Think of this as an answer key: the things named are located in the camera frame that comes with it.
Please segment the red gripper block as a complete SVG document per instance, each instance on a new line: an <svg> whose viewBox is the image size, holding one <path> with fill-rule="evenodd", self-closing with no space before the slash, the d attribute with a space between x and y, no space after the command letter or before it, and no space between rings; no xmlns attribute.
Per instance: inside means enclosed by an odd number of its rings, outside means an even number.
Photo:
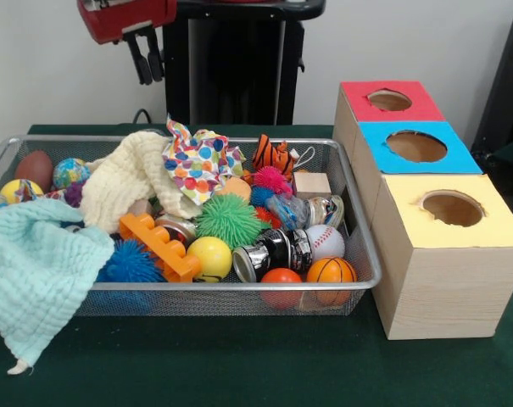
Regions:
<svg viewBox="0 0 513 407"><path fill-rule="evenodd" d="M85 1L76 2L92 39L98 44L123 39L128 44L141 85L162 81L164 70L155 29L148 29L148 60L142 55L135 35L125 33L143 27L167 25L175 20L176 0Z"/></svg>

